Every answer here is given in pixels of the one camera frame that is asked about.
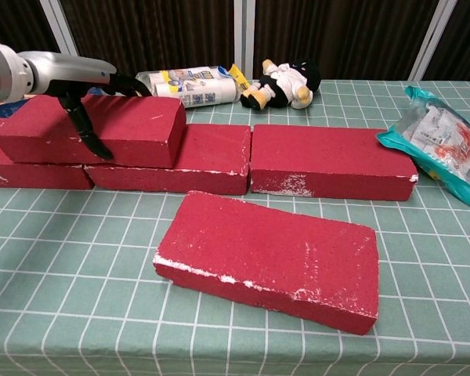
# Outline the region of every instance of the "stuffed doll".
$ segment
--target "stuffed doll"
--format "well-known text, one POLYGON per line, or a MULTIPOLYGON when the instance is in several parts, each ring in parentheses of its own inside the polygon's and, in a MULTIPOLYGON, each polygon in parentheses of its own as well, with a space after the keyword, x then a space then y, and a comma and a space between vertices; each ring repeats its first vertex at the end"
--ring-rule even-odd
POLYGON ((320 85, 318 66, 312 60, 275 65, 263 61, 263 76, 242 93, 242 106, 262 110, 270 107, 305 108, 320 85))

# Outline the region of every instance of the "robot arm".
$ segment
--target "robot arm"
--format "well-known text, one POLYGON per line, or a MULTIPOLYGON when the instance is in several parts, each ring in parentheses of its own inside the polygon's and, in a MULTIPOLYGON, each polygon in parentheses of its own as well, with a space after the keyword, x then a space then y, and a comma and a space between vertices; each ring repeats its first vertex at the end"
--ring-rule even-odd
POLYGON ((24 94, 43 94, 59 98, 74 123, 82 142, 102 159, 113 154, 94 133, 81 103, 91 87, 125 96, 150 96, 148 88, 135 78, 120 75, 106 61, 54 52, 15 53, 0 44, 0 102, 21 100, 24 94))

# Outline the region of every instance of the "red brick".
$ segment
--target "red brick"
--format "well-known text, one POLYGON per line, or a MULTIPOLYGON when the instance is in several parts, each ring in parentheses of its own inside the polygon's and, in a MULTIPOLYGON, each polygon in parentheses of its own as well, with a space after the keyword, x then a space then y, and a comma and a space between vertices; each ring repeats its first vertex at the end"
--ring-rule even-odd
POLYGON ((154 266, 179 286, 354 334, 378 318, 378 250, 366 226, 192 192, 154 266))
POLYGON ((186 126, 174 168, 125 168, 101 164, 85 170, 109 190, 245 194, 248 190, 251 128, 246 125, 186 126))
POLYGON ((18 164, 0 150, 0 187, 88 190, 92 181, 81 164, 18 164))
MULTIPOLYGON (((86 96, 96 134, 125 166, 171 167, 186 125, 178 99, 86 96)), ((56 98, 36 96, 0 128, 0 147, 15 162, 107 163, 81 143, 56 98)))
POLYGON ((256 125, 252 192, 405 201, 418 180, 406 154, 384 148, 383 129, 256 125))

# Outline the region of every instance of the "brown curtain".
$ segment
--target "brown curtain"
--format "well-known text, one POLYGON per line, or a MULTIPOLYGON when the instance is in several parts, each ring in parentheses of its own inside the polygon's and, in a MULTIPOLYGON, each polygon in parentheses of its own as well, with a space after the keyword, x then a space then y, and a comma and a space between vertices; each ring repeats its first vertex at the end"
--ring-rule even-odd
POLYGON ((470 81, 470 0, 455 5, 423 78, 470 81))
POLYGON ((0 43, 16 52, 59 52, 39 0, 0 0, 0 43))
POLYGON ((404 80, 438 0, 258 0, 255 78, 262 61, 314 59, 323 78, 404 80))
POLYGON ((233 63, 232 0, 62 0, 82 56, 135 74, 233 63))

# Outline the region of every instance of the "plastic bag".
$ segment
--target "plastic bag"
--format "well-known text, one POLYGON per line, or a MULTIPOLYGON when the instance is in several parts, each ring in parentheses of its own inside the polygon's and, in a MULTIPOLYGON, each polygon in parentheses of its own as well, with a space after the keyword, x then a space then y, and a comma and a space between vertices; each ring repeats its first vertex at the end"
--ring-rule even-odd
POLYGON ((409 154, 433 179, 470 205, 470 122, 430 92, 408 86, 409 110, 387 132, 386 147, 409 154))

